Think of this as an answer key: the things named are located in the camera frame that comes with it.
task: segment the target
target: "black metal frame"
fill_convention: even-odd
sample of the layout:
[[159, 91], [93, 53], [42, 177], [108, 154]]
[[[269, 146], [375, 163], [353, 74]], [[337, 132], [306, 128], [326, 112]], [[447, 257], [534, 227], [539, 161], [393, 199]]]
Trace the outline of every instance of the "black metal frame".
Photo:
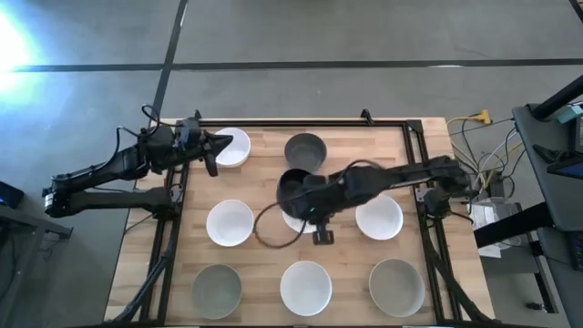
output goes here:
[[[404, 136], [404, 145], [405, 145], [405, 152], [406, 152], [406, 156], [407, 156], [407, 161], [409, 163], [415, 163], [415, 157], [414, 157], [414, 146], [413, 146], [413, 141], [412, 141], [412, 136], [411, 134], [414, 133], [415, 136], [417, 137], [418, 143], [419, 143], [419, 149], [420, 149], [420, 153], [421, 153], [421, 158], [420, 160], [427, 160], [428, 159], [428, 153], [427, 153], [427, 147], [425, 144], [425, 139], [424, 139], [424, 132], [423, 132], [423, 125], [421, 120], [373, 120], [370, 116], [370, 113], [368, 113], [368, 111], [365, 109], [361, 115], [361, 118], [355, 118], [355, 119], [334, 119], [334, 118], [330, 118], [330, 119], [251, 119], [251, 120], [247, 120], [247, 119], [233, 119], [233, 120], [205, 120], [205, 119], [201, 119], [200, 120], [200, 126], [202, 128], [218, 128], [218, 127], [240, 127], [240, 128], [246, 128], [246, 127], [387, 127], [387, 128], [400, 128], [403, 131], [403, 136]], [[172, 175], [174, 174], [174, 172], [170, 172], [169, 174], [171, 174], [171, 176], [169, 176], [169, 178], [172, 178]], [[183, 183], [182, 185], [184, 187], [186, 187], [188, 182], [188, 166], [184, 166], [184, 169], [182, 169], [182, 179], [181, 179], [181, 183]], [[426, 269], [427, 269], [427, 275], [428, 275], [428, 280], [429, 280], [429, 287], [430, 287], [430, 291], [431, 291], [431, 297], [432, 297], [432, 301], [433, 301], [433, 306], [434, 306], [434, 314], [435, 314], [435, 320], [437, 324], [447, 324], [449, 326], [480, 326], [480, 327], [496, 327], [496, 328], [501, 328], [501, 327], [525, 327], [525, 326], [519, 326], [519, 325], [507, 325], [507, 324], [502, 324], [502, 323], [495, 323], [495, 322], [466, 322], [463, 320], [462, 318], [462, 314], [461, 314], [461, 309], [460, 309], [460, 302], [457, 300], [457, 298], [455, 297], [455, 293], [453, 292], [453, 290], [457, 289], [458, 291], [461, 290], [461, 287], [459, 285], [456, 285], [455, 288], [453, 289], [448, 289], [448, 296], [449, 296], [449, 302], [451, 304], [451, 308], [452, 308], [452, 317], [453, 319], [446, 319], [445, 318], [445, 313], [444, 313], [444, 308], [442, 305], [442, 300], [441, 300], [441, 293], [439, 291], [439, 284], [437, 281], [437, 275], [436, 275], [436, 266], [435, 266], [435, 261], [440, 261], [439, 262], [439, 266], [443, 268], [445, 268], [445, 270], [447, 270], [447, 272], [450, 274], [450, 277], [453, 278], [453, 272], [452, 272], [452, 265], [451, 265], [451, 261], [449, 258], [449, 253], [447, 250], [447, 241], [445, 239], [445, 231], [444, 231], [444, 227], [443, 227], [443, 223], [441, 221], [437, 221], [435, 222], [435, 235], [436, 235], [436, 239], [437, 239], [437, 244], [439, 246], [439, 258], [441, 260], [436, 260], [435, 256], [435, 249], [433, 247], [433, 244], [431, 243], [431, 238], [429, 235], [429, 229], [427, 227], [427, 222], [426, 222], [426, 217], [424, 215], [424, 205], [423, 203], [417, 199], [417, 197], [414, 195], [414, 201], [415, 201], [415, 205], [417, 208], [417, 216], [418, 216], [418, 220], [419, 220], [419, 227], [420, 227], [420, 231], [421, 231], [421, 236], [422, 236], [422, 244], [423, 244], [423, 249], [424, 249], [424, 256], [425, 256], [425, 264], [426, 264]], [[180, 204], [180, 215], [181, 215], [181, 211], [182, 211], [182, 204]], [[169, 261], [167, 263], [167, 265], [165, 266], [166, 269], [166, 273], [164, 275], [164, 282], [162, 284], [162, 289], [161, 289], [161, 296], [160, 296], [160, 303], [159, 303], [159, 309], [158, 309], [158, 315], [156, 317], [156, 319], [151, 320], [148, 317], [149, 314], [149, 310], [150, 310], [150, 304], [151, 304], [151, 288], [149, 290], [147, 290], [146, 293], [146, 297], [144, 297], [142, 299], [142, 302], [139, 304], [142, 307], [142, 310], [140, 312], [140, 316], [138, 318], [137, 322], [125, 322], [125, 323], [116, 323], [116, 322], [110, 322], [110, 323], [103, 323], [99, 326], [103, 326], [103, 325], [108, 325], [108, 326], [124, 326], [124, 327], [129, 327], [129, 326], [162, 326], [165, 324], [165, 319], [166, 319], [166, 311], [168, 309], [168, 300], [169, 300], [169, 291], [170, 291], [170, 284], [171, 284], [171, 279], [172, 279], [172, 266], [174, 263], [174, 255], [176, 253], [176, 248], [178, 246], [178, 232], [179, 232], [179, 225], [180, 225], [180, 216], [178, 216], [178, 219], [173, 221], [173, 225], [172, 225], [172, 232], [170, 235], [170, 241], [169, 241], [169, 245], [171, 243], [173, 243], [174, 247], [169, 249], [171, 251], [171, 256], [169, 257]], [[156, 265], [153, 264], [156, 262], [156, 260], [159, 258], [159, 251], [161, 248], [161, 243], [162, 243], [162, 236], [164, 234], [164, 230], [165, 230], [165, 224], [163, 221], [159, 221], [157, 228], [156, 228], [156, 232], [155, 232], [155, 236], [154, 236], [154, 244], [152, 246], [152, 253], [150, 256], [150, 267], [148, 268], [148, 277], [152, 275], [152, 272], [156, 271]], [[480, 317], [481, 313], [470, 313], [470, 317], [472, 319], [475, 318], [481, 318]]]

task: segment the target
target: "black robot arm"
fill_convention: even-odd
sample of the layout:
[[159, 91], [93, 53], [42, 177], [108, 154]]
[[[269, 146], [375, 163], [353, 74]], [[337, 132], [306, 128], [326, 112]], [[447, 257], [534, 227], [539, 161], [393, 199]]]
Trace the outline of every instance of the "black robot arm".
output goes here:
[[[469, 186], [467, 173], [459, 167], [456, 160], [447, 156], [433, 158], [425, 163], [404, 165], [383, 169], [378, 165], [354, 166], [328, 177], [313, 176], [300, 170], [288, 170], [281, 177], [278, 186], [278, 203], [280, 207], [294, 218], [315, 224], [317, 231], [313, 234], [316, 244], [333, 243], [333, 234], [325, 226], [334, 213], [362, 205], [372, 200], [384, 190], [413, 186], [424, 182], [435, 182], [435, 187], [424, 195], [425, 214], [443, 218], [449, 211], [450, 197], [465, 196]], [[424, 248], [429, 252], [429, 260], [444, 278], [469, 317], [477, 322], [494, 323], [479, 311], [455, 280], [453, 274], [442, 263], [439, 254], [429, 239], [423, 237]]]
[[363, 205], [384, 190], [435, 181], [443, 195], [456, 197], [464, 194], [469, 185], [467, 173], [447, 156], [390, 169], [354, 166], [357, 163], [328, 177], [301, 169], [288, 170], [278, 186], [281, 208], [293, 218], [322, 225], [334, 213]]
[[60, 218], [88, 209], [143, 208], [154, 212], [170, 208], [172, 201], [166, 188], [124, 194], [85, 190], [116, 179], [140, 179], [150, 170], [161, 174], [164, 169], [195, 159], [204, 160], [214, 177], [218, 173], [215, 158], [232, 142], [232, 136], [213, 135], [201, 129], [196, 117], [176, 126], [158, 122], [155, 127], [141, 129], [136, 139], [135, 145], [120, 150], [106, 162], [54, 176], [51, 186], [43, 189], [45, 213]]

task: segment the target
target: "concrete floor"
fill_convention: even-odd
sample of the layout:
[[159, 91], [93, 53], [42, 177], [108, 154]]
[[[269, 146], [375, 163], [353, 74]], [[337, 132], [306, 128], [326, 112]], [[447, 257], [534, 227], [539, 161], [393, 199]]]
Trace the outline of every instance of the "concrete floor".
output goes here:
[[[0, 67], [163, 63], [178, 6], [178, 0], [4, 1], [0, 30], [10, 46], [0, 52]], [[183, 23], [176, 54], [182, 63], [583, 58], [583, 44], [575, 41], [583, 25], [567, 0], [191, 0]], [[368, 108], [377, 117], [453, 118], [489, 109], [501, 120], [514, 106], [544, 100], [582, 70], [173, 72], [162, 115], [183, 118], [200, 109], [206, 118], [354, 117]], [[116, 126], [147, 124], [139, 106], [153, 101], [159, 78], [159, 71], [0, 73], [0, 180], [26, 192], [23, 210], [44, 217], [40, 192], [51, 175], [110, 156]], [[476, 152], [488, 152], [511, 128], [502, 123], [468, 138]], [[131, 142], [123, 136], [122, 145]], [[527, 207], [542, 200], [526, 158], [514, 178], [514, 201]], [[75, 227], [73, 237], [48, 261], [39, 253], [13, 326], [99, 323], [127, 213], [86, 211], [59, 220]], [[531, 276], [487, 279], [498, 319], [568, 327], [563, 313], [524, 308], [540, 301]]]

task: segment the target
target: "wooden tabletop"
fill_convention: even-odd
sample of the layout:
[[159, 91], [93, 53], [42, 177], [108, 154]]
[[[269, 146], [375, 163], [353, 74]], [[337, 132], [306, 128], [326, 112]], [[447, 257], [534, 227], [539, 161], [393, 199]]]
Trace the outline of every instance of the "wooden tabletop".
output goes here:
[[[420, 119], [424, 124], [429, 156], [453, 156], [445, 120]], [[293, 135], [310, 132], [324, 140], [328, 156], [319, 173], [329, 174], [343, 169], [354, 159], [372, 159], [386, 167], [406, 164], [402, 130], [381, 127], [244, 128], [244, 130], [251, 138], [251, 155], [242, 166], [220, 169], [219, 176], [211, 178], [202, 163], [192, 162], [190, 165], [166, 324], [435, 323], [414, 196], [410, 188], [385, 192], [399, 203], [404, 212], [404, 226], [401, 232], [389, 241], [373, 241], [365, 237], [356, 226], [354, 209], [336, 214], [331, 219], [329, 227], [334, 231], [336, 239], [331, 246], [314, 246], [312, 235], [306, 234], [289, 248], [272, 250], [261, 246], [251, 235], [242, 245], [225, 248], [214, 244], [205, 229], [210, 209], [223, 200], [241, 200], [255, 215], [275, 201], [277, 181], [287, 168], [283, 147]], [[138, 188], [160, 186], [163, 177], [149, 174], [138, 182]], [[128, 225], [147, 215], [148, 213], [143, 210], [132, 210]], [[455, 277], [481, 311], [494, 317], [469, 222], [450, 217], [444, 221], [444, 225]], [[107, 303], [106, 319], [120, 313], [143, 283], [148, 270], [155, 228], [156, 222], [147, 220], [125, 236]], [[288, 241], [295, 234], [285, 224], [281, 210], [277, 207], [261, 218], [258, 229], [262, 236], [274, 243]], [[418, 313], [408, 318], [394, 318], [383, 313], [375, 306], [368, 291], [368, 278], [373, 266], [388, 258], [408, 261], [424, 277], [426, 289], [424, 305]], [[323, 312], [313, 317], [297, 316], [287, 310], [281, 301], [281, 276], [296, 261], [316, 261], [332, 278], [332, 299]], [[200, 318], [190, 299], [190, 288], [195, 277], [202, 269], [214, 263], [228, 264], [237, 271], [243, 288], [238, 309], [227, 318], [218, 321]], [[440, 289], [446, 317], [451, 317], [445, 285], [441, 279]], [[152, 317], [158, 309], [158, 296], [159, 286], [154, 292]]]

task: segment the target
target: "cable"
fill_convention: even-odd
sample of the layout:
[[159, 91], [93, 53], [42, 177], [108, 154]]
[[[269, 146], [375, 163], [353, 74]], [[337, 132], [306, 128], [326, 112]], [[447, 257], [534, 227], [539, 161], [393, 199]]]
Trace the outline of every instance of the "cable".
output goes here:
[[457, 212], [454, 212], [454, 211], [451, 211], [451, 213], [454, 214], [455, 216], [458, 216], [458, 217], [462, 218], [462, 219], [469, 220], [470, 222], [472, 222], [472, 225], [474, 225], [474, 220], [472, 218], [468, 217], [467, 215], [460, 214], [460, 213], [457, 213]]
[[506, 196], [506, 198], [511, 198], [514, 195], [514, 192], [515, 192], [515, 190], [517, 188], [517, 185], [514, 182], [514, 179], [512, 179], [512, 177], [503, 177], [502, 178], [502, 181], [504, 181], [505, 179], [509, 179], [510, 182], [512, 182], [512, 189], [511, 189], [510, 193], [508, 194], [508, 196]]
[[130, 230], [132, 230], [132, 229], [136, 228], [136, 226], [138, 226], [140, 223], [142, 223], [143, 221], [145, 221], [145, 220], [147, 220], [147, 219], [149, 219], [149, 218], [151, 218], [151, 217], [153, 217], [153, 216], [154, 216], [154, 213], [150, 213], [150, 214], [149, 214], [149, 215], [148, 215], [146, 218], [144, 218], [144, 219], [142, 219], [142, 220], [139, 220], [138, 222], [136, 222], [136, 223], [134, 223], [134, 224], [130, 225], [129, 227], [127, 227], [127, 228], [124, 230], [124, 234], [128, 233], [128, 231], [130, 231]]
[[[103, 169], [105, 166], [107, 166], [108, 164], [110, 164], [113, 161], [113, 159], [116, 157], [116, 155], [117, 155], [117, 153], [119, 151], [119, 131], [121, 129], [123, 129], [124, 131], [126, 131], [127, 133], [129, 133], [132, 136], [138, 137], [138, 134], [136, 132], [130, 130], [129, 128], [122, 127], [122, 126], [117, 127], [116, 128], [116, 147], [113, 150], [113, 154], [111, 155], [111, 157], [107, 161], [103, 162], [102, 164], [100, 164], [96, 168], [93, 168], [93, 171], [94, 172], [97, 171], [97, 170]], [[69, 174], [66, 174], [63, 177], [59, 177], [59, 178], [58, 177], [53, 177], [52, 179], [54, 181], [65, 181], [65, 180], [68, 180], [68, 179], [71, 179], [71, 178], [74, 178], [74, 177], [75, 176], [70, 176]]]
[[[151, 113], [156, 113], [156, 116], [153, 117], [152, 114], [149, 114], [146, 109], [150, 109]], [[154, 122], [156, 122], [156, 126], [148, 133], [148, 136], [153, 135], [154, 133], [156, 133], [156, 131], [158, 131], [158, 128], [163, 125], [163, 126], [167, 126], [167, 127], [171, 127], [171, 128], [179, 128], [182, 125], [179, 124], [169, 124], [169, 123], [165, 123], [160, 121], [160, 112], [158, 110], [156, 110], [153, 106], [145, 104], [142, 105], [142, 113], [144, 113], [144, 115], [146, 115], [147, 118], [153, 120]]]
[[474, 161], [474, 163], [476, 165], [478, 165], [478, 162], [476, 160], [476, 156], [474, 156], [474, 152], [472, 151], [472, 147], [470, 146], [470, 143], [469, 143], [469, 141], [467, 141], [467, 137], [465, 136], [465, 123], [467, 123], [466, 119], [462, 123], [462, 138], [464, 139], [465, 145], [467, 146], [467, 150], [469, 151], [470, 156], [472, 157], [472, 160]]
[[14, 279], [16, 277], [16, 245], [15, 245], [15, 239], [12, 236], [10, 237], [10, 244], [12, 245], [12, 271], [10, 273], [10, 280], [8, 281], [8, 284], [6, 285], [2, 294], [0, 294], [0, 303], [2, 303], [5, 296], [8, 294], [8, 291], [10, 290], [10, 286], [12, 285], [12, 282], [14, 281]]
[[[488, 127], [492, 127], [493, 125], [500, 124], [500, 123], [503, 123], [503, 122], [508, 122], [509, 120], [514, 120], [514, 119], [513, 119], [513, 118], [506, 118], [506, 119], [502, 119], [502, 120], [499, 120], [499, 121], [497, 121], [497, 122], [494, 122], [494, 123], [492, 123], [492, 124], [484, 125], [484, 126], [482, 126], [482, 127], [469, 128], [469, 129], [467, 129], [465, 132], [469, 132], [469, 131], [477, 130], [477, 129], [480, 129], [480, 128], [488, 128]], [[461, 134], [461, 133], [462, 133], [462, 131], [458, 131], [458, 132], [450, 133], [450, 134], [449, 134], [449, 136], [451, 137], [451, 136], [455, 136], [455, 135], [458, 135], [458, 134]]]
[[115, 188], [92, 187], [91, 189], [94, 189], [94, 190], [103, 190], [103, 191], [117, 191], [117, 192], [126, 192], [126, 193], [129, 193], [129, 191], [127, 191], [127, 190], [119, 190], [119, 189], [115, 189]]
[[298, 232], [298, 234], [295, 237], [293, 237], [292, 240], [284, 242], [283, 244], [279, 244], [279, 245], [270, 244], [267, 241], [265, 241], [263, 238], [260, 237], [259, 233], [257, 232], [257, 223], [259, 222], [259, 219], [261, 218], [261, 216], [263, 216], [263, 214], [266, 211], [268, 211], [269, 209], [271, 209], [272, 207], [274, 207], [276, 205], [280, 205], [280, 203], [274, 202], [274, 203], [268, 205], [265, 209], [261, 210], [261, 212], [259, 213], [259, 215], [255, 219], [255, 222], [253, 223], [253, 231], [255, 232], [255, 238], [257, 238], [257, 241], [261, 245], [277, 250], [277, 249], [282, 249], [282, 248], [288, 247], [288, 246], [292, 245], [293, 243], [295, 243], [296, 241], [298, 241], [298, 239], [303, 235], [303, 231], [306, 229], [306, 224], [308, 223], [308, 221], [307, 220], [303, 221], [302, 228], [300, 229], [300, 232]]
[[[486, 159], [486, 161], [484, 162], [484, 167], [487, 165], [488, 161], [490, 161], [491, 158], [494, 157], [494, 154], [496, 154], [496, 152], [502, 148], [502, 146], [504, 146], [512, 137], [514, 137], [517, 133], [515, 131], [511, 130], [511, 133], [506, 135], [506, 139], [505, 141], [503, 141], [500, 145], [498, 145], [498, 147], [496, 147], [494, 149], [494, 151], [492, 151], [492, 154]], [[487, 188], [487, 184], [488, 184], [489, 180], [487, 182], [484, 183], [484, 185], [482, 186], [482, 190], [484, 190], [485, 188]], [[474, 186], [472, 187], [473, 189], [476, 187], [477, 185], [477, 181], [474, 182]]]
[[[474, 119], [474, 118], [471, 118], [471, 117], [452, 118], [452, 119], [447, 121], [446, 125], [449, 127], [450, 124], [452, 124], [456, 121], [467, 120], [467, 119]], [[462, 155], [464, 155], [470, 161], [470, 164], [474, 164], [474, 167], [477, 169], [476, 161], [473, 160], [471, 156], [467, 155], [461, 148], [459, 148], [459, 146], [457, 146], [453, 140], [451, 141], [451, 143], [452, 143], [452, 146], [454, 147], [454, 149], [457, 149], [457, 151], [459, 151]]]
[[514, 171], [517, 170], [518, 162], [520, 161], [522, 156], [525, 154], [525, 152], [527, 152], [526, 149], [522, 150], [522, 152], [520, 153], [520, 156], [518, 156], [517, 162], [514, 163], [514, 167], [512, 168], [512, 171], [506, 177], [511, 177], [514, 174]]

